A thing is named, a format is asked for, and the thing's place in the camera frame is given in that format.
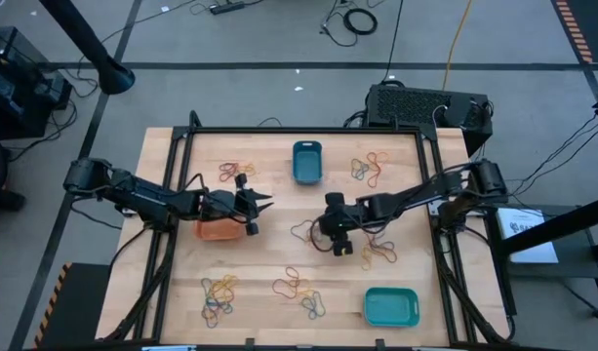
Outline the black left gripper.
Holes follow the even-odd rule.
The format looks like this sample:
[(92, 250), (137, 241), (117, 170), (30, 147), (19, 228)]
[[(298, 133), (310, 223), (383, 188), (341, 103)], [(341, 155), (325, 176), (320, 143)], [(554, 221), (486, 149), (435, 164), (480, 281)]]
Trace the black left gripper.
[(255, 219), (265, 209), (274, 203), (257, 206), (257, 201), (271, 199), (271, 195), (260, 194), (253, 189), (246, 188), (247, 175), (238, 174), (235, 178), (236, 191), (227, 190), (211, 191), (204, 187), (202, 196), (202, 221), (215, 221), (230, 218), (244, 225), (245, 236), (254, 236), (259, 233)]

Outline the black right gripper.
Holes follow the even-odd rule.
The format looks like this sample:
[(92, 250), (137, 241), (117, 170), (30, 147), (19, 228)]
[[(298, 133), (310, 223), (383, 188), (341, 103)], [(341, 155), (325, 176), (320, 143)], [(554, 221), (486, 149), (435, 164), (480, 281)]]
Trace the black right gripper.
[(331, 240), (334, 256), (353, 254), (348, 232), (358, 229), (363, 210), (358, 205), (346, 205), (342, 193), (331, 192), (325, 195), (326, 209), (320, 218), (320, 231)]

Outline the orange plastic basket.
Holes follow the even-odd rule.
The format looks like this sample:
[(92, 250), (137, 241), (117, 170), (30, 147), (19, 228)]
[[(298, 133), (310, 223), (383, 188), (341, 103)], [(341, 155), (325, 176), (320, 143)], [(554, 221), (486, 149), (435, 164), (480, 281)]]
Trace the orange plastic basket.
[(203, 241), (226, 241), (240, 239), (246, 235), (243, 224), (230, 218), (215, 221), (195, 221), (194, 235)]

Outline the dark blue plastic basket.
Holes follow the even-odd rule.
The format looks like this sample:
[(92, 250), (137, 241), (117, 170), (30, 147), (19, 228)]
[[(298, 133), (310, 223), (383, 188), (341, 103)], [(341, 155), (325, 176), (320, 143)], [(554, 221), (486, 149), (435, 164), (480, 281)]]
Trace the dark blue plastic basket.
[(321, 181), (322, 144), (315, 140), (301, 140), (293, 145), (293, 178), (297, 184), (313, 185)]

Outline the teal plastic basket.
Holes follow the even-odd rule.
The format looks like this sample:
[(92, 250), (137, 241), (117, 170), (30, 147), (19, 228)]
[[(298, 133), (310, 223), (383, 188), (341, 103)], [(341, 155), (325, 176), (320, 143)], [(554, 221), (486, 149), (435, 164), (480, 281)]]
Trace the teal plastic basket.
[(369, 288), (364, 297), (364, 318), (373, 327), (415, 327), (420, 320), (418, 295), (408, 288)]

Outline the black perforated computer case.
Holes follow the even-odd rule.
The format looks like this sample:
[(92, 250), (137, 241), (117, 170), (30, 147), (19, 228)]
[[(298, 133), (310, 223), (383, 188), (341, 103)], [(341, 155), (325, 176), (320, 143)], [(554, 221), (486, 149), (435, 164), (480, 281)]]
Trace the black perforated computer case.
[(408, 88), (388, 81), (371, 87), (362, 125), (416, 128), (431, 141), (439, 129), (462, 131), (474, 154), (493, 135), (494, 105), (485, 95)]

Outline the black power strip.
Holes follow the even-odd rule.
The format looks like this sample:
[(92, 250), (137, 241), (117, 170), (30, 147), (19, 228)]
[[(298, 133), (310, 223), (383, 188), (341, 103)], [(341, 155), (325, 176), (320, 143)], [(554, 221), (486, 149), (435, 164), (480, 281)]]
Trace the black power strip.
[(221, 15), (230, 13), (233, 11), (238, 11), (244, 9), (246, 4), (243, 1), (236, 1), (236, 2), (227, 2), (221, 5), (213, 5), (210, 7), (210, 12), (212, 15)]

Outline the hazard striped black mat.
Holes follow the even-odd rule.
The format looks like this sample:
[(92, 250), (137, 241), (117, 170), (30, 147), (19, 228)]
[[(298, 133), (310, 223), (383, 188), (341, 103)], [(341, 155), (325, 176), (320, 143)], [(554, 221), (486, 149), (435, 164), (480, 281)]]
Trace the hazard striped black mat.
[(578, 58), (598, 63), (598, 0), (551, 0)]
[(108, 266), (66, 263), (57, 277), (32, 346), (68, 348), (95, 340), (108, 283)]

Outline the black diagonal beam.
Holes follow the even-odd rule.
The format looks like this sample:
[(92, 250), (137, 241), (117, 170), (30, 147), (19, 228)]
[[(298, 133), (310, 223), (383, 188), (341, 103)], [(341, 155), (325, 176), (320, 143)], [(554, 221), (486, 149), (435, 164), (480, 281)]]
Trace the black diagonal beam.
[(597, 224), (598, 200), (504, 239), (498, 248), (505, 255), (514, 254), (572, 235)]

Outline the black pole with base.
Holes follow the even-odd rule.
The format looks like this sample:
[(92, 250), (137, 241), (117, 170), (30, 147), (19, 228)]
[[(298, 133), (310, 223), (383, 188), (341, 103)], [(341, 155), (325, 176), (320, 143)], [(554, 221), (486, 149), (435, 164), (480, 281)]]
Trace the black pole with base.
[(95, 31), (80, 14), (71, 0), (39, 0), (52, 18), (90, 61), (99, 75), (101, 91), (118, 95), (135, 83), (134, 73), (118, 63), (106, 50)]

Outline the black equipment rack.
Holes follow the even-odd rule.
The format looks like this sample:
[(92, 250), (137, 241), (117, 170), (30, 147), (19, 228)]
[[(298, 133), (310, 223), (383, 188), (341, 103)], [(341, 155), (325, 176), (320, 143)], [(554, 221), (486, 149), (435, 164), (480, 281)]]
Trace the black equipment rack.
[(41, 137), (72, 85), (13, 26), (0, 26), (0, 140)]

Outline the black aluminium table frame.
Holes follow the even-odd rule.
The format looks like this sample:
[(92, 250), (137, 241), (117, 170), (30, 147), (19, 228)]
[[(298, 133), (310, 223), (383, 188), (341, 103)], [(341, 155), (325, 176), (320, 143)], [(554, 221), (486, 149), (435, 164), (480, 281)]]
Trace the black aluminium table frame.
[[(293, 178), (293, 145), (301, 140), (322, 144), (323, 176), (313, 185)], [(138, 176), (153, 182), (168, 181), (179, 187), (201, 174), (211, 188), (220, 188), (219, 165), (227, 161), (253, 164), (249, 180), (257, 191), (271, 195), (274, 203), (259, 217), (259, 234), (235, 241), (204, 242), (191, 223), (179, 226), (168, 290), (164, 302), (151, 301), (142, 330), (157, 333), (164, 343), (243, 344), (258, 346), (370, 346), (377, 340), (394, 346), (445, 346), (452, 337), (466, 338), (462, 312), (455, 307), (446, 316), (435, 265), (435, 251), (427, 211), (417, 208), (391, 222), (385, 231), (394, 242), (398, 260), (380, 257), (364, 271), (359, 253), (336, 257), (320, 253), (294, 237), (292, 226), (312, 219), (325, 208), (325, 195), (339, 191), (347, 200), (370, 193), (350, 175), (350, 162), (369, 152), (389, 155), (379, 178), (378, 191), (398, 192), (419, 184), (428, 169), (419, 165), (413, 136), (392, 132), (264, 128), (236, 133), (228, 129), (198, 130), (186, 142), (169, 128), (146, 131), (140, 157), (134, 163)], [(314, 289), (322, 296), (326, 314), (310, 320), (301, 299), (273, 292), (275, 279), (285, 279), (292, 266), (300, 275), (299, 290)], [(210, 329), (201, 316), (203, 278), (213, 281), (235, 275), (233, 312), (222, 314)], [(375, 328), (364, 318), (364, 295), (372, 287), (403, 287), (419, 296), (419, 324), (413, 328)], [(160, 322), (156, 332), (153, 325)]]

